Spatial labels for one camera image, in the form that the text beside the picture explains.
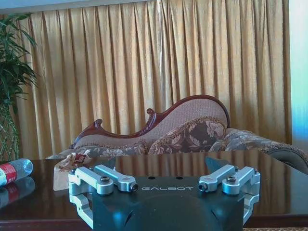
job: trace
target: wooden table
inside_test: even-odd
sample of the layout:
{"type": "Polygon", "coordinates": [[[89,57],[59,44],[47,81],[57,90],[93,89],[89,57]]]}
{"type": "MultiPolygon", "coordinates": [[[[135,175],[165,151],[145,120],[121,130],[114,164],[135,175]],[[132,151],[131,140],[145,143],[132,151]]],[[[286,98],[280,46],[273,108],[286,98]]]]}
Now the wooden table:
{"type": "MultiPolygon", "coordinates": [[[[245,227],[308,227],[308,176],[255,150],[124,156],[117,158],[115,166],[117,171],[133,176],[201,176],[208,174],[205,156],[260,171],[260,201],[245,227]]],[[[33,161],[31,177],[36,188],[30,195],[0,209],[0,230],[90,230],[69,202],[68,190],[52,189],[53,167],[58,161],[33,161]]]]}

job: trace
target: curtain fold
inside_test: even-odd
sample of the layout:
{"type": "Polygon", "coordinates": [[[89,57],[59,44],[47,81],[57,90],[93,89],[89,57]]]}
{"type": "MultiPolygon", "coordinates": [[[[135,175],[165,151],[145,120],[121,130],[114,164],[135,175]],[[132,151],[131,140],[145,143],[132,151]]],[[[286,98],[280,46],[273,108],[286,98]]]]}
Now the curtain fold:
{"type": "Polygon", "coordinates": [[[213,95],[231,127],[290,140],[286,0],[163,0],[166,95],[213,95]]]}
{"type": "Polygon", "coordinates": [[[219,98],[231,127],[290,140],[287,0],[160,0],[38,12],[38,87],[17,99],[22,155],[45,158],[95,119],[115,133],[142,128],[196,94],[219,98]]]}

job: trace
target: potted plant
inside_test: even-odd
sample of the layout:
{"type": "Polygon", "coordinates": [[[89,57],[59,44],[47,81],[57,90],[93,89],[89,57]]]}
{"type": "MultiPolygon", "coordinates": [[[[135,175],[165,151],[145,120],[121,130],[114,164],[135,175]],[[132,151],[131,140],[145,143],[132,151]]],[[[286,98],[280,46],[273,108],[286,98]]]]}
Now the potted plant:
{"type": "Polygon", "coordinates": [[[17,113],[15,99],[25,94],[23,85],[36,83],[35,72],[23,59],[29,51],[22,45],[23,39],[32,46],[36,43],[19,24],[29,16],[10,14],[0,19],[0,160],[19,158],[18,131],[10,107],[17,113]]]}

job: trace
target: water bottle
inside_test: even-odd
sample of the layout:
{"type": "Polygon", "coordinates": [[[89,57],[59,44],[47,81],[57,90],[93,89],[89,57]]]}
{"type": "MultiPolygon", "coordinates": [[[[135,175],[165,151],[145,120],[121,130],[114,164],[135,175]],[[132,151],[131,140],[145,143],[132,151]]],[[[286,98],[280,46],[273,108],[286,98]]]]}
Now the water bottle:
{"type": "Polygon", "coordinates": [[[33,164],[28,159],[18,159],[0,165],[0,186],[9,184],[31,174],[33,164]]]}

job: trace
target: green leaf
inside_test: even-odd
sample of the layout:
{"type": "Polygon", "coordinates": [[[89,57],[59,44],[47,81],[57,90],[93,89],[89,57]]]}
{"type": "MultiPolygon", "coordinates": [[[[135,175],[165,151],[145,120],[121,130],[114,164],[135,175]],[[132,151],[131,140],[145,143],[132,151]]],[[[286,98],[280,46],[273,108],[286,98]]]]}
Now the green leaf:
{"type": "Polygon", "coordinates": [[[23,85],[37,86],[37,74],[22,57],[29,51],[22,45],[22,37],[32,46],[36,43],[27,33],[27,29],[19,25],[20,20],[30,14],[10,14],[0,19],[0,104],[14,104],[15,97],[25,94],[23,85]]]}
{"type": "Polygon", "coordinates": [[[36,42],[34,41],[34,39],[27,32],[25,32],[24,30],[21,30],[21,32],[27,37],[27,39],[29,40],[32,46],[36,45],[36,42]]]}
{"type": "Polygon", "coordinates": [[[14,111],[14,113],[15,114],[17,114],[17,112],[18,112],[18,109],[17,109],[17,106],[16,106],[16,104],[12,104],[12,107],[13,107],[13,111],[14,111]]]}
{"type": "Polygon", "coordinates": [[[23,20],[28,18],[29,16],[30,16],[29,14],[21,14],[16,18],[16,20],[23,20]]]}

